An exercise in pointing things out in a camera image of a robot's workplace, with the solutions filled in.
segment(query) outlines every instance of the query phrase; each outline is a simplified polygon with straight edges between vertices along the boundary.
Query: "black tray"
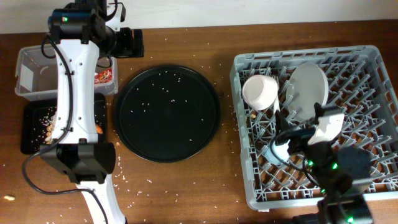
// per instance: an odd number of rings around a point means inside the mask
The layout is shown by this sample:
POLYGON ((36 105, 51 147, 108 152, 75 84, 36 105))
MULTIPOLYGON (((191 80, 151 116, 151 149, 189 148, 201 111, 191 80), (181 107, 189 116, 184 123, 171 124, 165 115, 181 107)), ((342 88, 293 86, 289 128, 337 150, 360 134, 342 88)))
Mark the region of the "black tray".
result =
POLYGON ((176 162, 195 155, 211 141, 219 123, 220 103, 211 83, 179 65, 141 73, 123 88, 116 104, 120 139, 150 161, 176 162))
MULTIPOLYGON (((45 116, 51 118, 57 111, 57 99, 33 101, 26 105, 24 121, 22 124, 21 153, 33 154, 39 150, 41 144, 45 144, 47 127, 41 119, 45 116)), ((96 93, 94 95, 95 123, 98 124, 103 134, 98 135, 98 142, 106 140, 106 101, 105 96, 96 93)))

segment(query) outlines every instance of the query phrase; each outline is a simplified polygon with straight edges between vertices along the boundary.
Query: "clear plastic container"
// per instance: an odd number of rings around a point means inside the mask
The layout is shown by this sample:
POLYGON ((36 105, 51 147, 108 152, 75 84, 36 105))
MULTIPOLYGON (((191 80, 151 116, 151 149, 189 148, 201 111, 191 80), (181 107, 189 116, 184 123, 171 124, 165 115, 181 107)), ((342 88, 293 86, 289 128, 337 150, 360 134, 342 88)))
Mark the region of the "clear plastic container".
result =
MULTIPOLYGON (((44 45, 47 55, 54 55, 51 45, 44 45)), ((95 93, 113 95, 118 93, 118 65, 112 59, 112 79, 107 83, 94 85, 95 93)), ((107 66, 107 58, 98 60, 98 65, 107 66)), ((105 68, 96 67, 95 72, 100 73, 105 68)), ((15 93, 30 101, 47 100, 57 97, 58 68, 55 58, 49 59, 42 55, 40 46, 24 47, 19 51, 16 74, 18 78, 15 93)))

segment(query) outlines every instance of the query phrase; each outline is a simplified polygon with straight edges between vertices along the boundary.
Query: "brown table surface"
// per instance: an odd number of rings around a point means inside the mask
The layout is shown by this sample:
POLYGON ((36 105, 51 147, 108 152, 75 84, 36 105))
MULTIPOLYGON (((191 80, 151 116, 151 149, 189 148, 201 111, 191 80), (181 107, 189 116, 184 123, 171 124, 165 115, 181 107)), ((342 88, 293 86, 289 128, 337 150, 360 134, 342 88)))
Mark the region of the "brown table surface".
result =
MULTIPOLYGON (((16 197, 12 202, 0 199, 0 223, 84 223, 85 219, 91 223, 80 193, 42 195, 22 178, 21 164, 26 156, 19 148, 22 112, 28 101, 14 93, 16 60, 19 49, 39 45, 43 36, 0 35, 0 193, 16 197)), ((368 44, 379 48, 394 88, 398 85, 397 20, 148 29, 144 30, 144 43, 144 58, 118 60, 120 90, 139 72, 154 65, 173 63, 201 72, 216 83, 218 94, 223 96, 231 92, 228 75, 237 54, 368 44)), ((109 113, 114 109, 116 97, 106 97, 111 103, 109 113)), ((209 145, 190 159, 160 164, 137 157, 122 144, 116 147, 116 153, 121 155, 123 174, 129 182, 120 177, 113 178, 113 182, 118 184, 116 196, 129 223, 144 220, 146 223, 273 223, 276 218, 317 212, 312 206, 259 213, 247 206, 239 136, 233 131, 236 123, 231 116, 232 104, 231 97, 221 97, 224 125, 209 145)), ((113 131, 112 117, 108 117, 108 122, 108 140, 120 142, 113 131)), ((40 159, 30 164, 28 173, 36 184, 47 190, 75 187, 67 176, 60 175, 40 159)), ((398 200, 368 204, 376 223, 397 223, 398 200)))

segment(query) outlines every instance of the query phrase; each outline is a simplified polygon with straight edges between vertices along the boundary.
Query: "round black tray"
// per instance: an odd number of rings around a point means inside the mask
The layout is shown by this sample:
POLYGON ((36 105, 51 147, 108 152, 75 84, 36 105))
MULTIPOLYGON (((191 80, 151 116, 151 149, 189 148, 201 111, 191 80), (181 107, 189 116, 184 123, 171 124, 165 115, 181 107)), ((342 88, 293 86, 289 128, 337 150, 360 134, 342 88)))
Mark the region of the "round black tray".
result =
POLYGON ((122 142, 138 156, 175 162, 198 153, 220 123, 220 102, 200 73, 179 65, 151 68, 133 78, 116 103, 122 142))

